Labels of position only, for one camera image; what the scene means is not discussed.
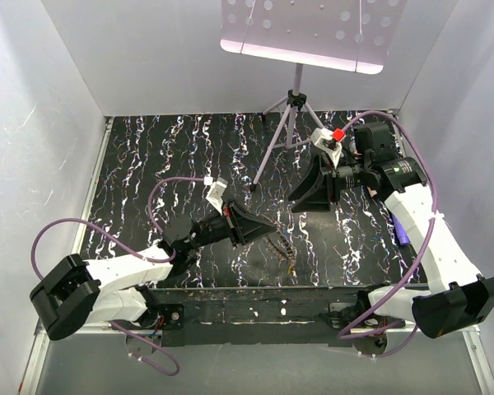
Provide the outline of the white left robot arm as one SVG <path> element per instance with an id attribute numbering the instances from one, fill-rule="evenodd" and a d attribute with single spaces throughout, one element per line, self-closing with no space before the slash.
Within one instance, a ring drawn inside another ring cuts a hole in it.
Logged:
<path id="1" fill-rule="evenodd" d="M 200 248 L 224 239 L 248 245 L 276 231 L 269 220 L 234 200 L 200 221 L 177 215 L 158 244 L 116 258 L 63 258 L 30 292 L 30 301 L 49 338 L 61 340 L 89 323 L 123 320 L 152 328 L 162 315 L 145 285 L 180 276 L 195 264 Z"/>

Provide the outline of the round metal keyring disc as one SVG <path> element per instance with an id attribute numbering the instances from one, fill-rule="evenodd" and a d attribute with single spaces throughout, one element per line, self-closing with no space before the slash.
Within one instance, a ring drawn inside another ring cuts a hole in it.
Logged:
<path id="1" fill-rule="evenodd" d="M 271 235 L 264 237 L 268 247 L 276 254 L 280 263 L 285 262 L 287 268 L 296 265 L 296 251 L 291 246 L 288 239 L 280 230 L 274 232 L 275 239 Z"/>

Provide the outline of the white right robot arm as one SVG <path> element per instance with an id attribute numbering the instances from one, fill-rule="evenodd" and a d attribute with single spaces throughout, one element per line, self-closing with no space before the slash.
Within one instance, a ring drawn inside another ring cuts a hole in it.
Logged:
<path id="1" fill-rule="evenodd" d="M 343 153 L 343 130 L 314 130 L 310 140 L 318 153 L 289 196 L 292 210 L 327 212 L 343 190 L 367 187 L 417 249 L 415 261 L 426 274 L 428 289 L 408 289 L 405 280 L 370 286 L 358 293 L 354 307 L 335 317 L 351 328 L 358 323 L 371 328 L 385 317 L 411 321 L 429 338 L 482 323 L 494 308 L 494 276 L 484 276 L 459 247 L 435 209 L 422 167 L 412 157 L 398 156 L 386 123 L 360 124 L 354 132 L 355 156 Z"/>

